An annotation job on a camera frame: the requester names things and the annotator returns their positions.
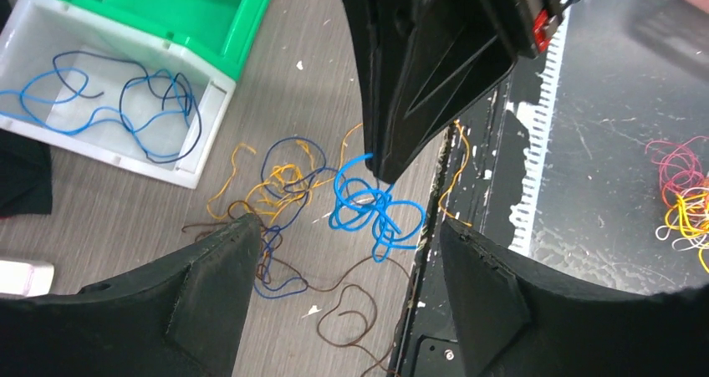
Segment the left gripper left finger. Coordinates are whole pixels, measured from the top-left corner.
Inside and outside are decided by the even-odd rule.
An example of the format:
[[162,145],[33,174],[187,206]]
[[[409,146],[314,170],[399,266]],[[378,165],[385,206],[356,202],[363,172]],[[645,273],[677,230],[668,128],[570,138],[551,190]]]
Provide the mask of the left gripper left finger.
[[4,376],[229,376],[260,255],[246,214],[72,295],[1,302]]

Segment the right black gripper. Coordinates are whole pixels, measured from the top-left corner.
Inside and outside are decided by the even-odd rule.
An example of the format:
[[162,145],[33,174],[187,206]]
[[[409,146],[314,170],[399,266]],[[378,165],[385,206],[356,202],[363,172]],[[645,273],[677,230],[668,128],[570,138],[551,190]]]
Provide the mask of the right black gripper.
[[516,57],[544,53],[577,1],[342,0],[373,176],[396,182]]

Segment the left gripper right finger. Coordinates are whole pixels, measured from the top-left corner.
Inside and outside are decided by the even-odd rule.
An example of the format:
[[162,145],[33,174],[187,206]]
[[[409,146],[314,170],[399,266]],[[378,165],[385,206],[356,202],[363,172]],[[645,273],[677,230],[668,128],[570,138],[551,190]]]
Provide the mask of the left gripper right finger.
[[708,289],[642,295],[574,278],[442,223],[468,376],[705,376]]

